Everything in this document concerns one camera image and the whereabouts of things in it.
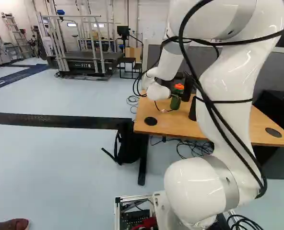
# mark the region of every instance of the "blue floor mat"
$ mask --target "blue floor mat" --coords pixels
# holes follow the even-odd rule
[[[40,73],[42,71],[45,71],[49,69],[49,65],[46,64],[36,64],[32,68],[24,69],[22,71],[4,76],[0,78],[0,88],[6,85],[9,85],[13,82],[19,81],[21,79],[24,79],[26,77],[29,77],[31,75],[34,75],[36,73]]]

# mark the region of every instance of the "black backpack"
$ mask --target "black backpack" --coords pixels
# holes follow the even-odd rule
[[[102,148],[102,151],[119,165],[134,163],[141,157],[143,151],[147,151],[145,148],[148,144],[148,135],[134,133],[133,125],[134,122],[120,125],[114,142],[114,156]]]

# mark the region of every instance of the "cardboard box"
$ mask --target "cardboard box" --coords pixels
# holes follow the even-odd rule
[[[98,40],[99,39],[98,32],[95,31],[95,30],[92,30],[92,36],[93,36],[93,40]]]
[[[126,58],[136,58],[136,62],[141,62],[141,48],[126,47],[125,57]]]

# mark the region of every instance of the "green can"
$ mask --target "green can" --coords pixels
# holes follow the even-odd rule
[[[172,90],[171,104],[170,104],[170,108],[172,110],[178,110],[180,108],[181,95],[184,92],[184,88],[185,87],[180,83],[174,85],[174,88]]]

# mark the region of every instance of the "person's foot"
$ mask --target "person's foot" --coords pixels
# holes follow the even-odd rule
[[[10,219],[0,222],[0,230],[28,230],[28,225],[27,219]]]

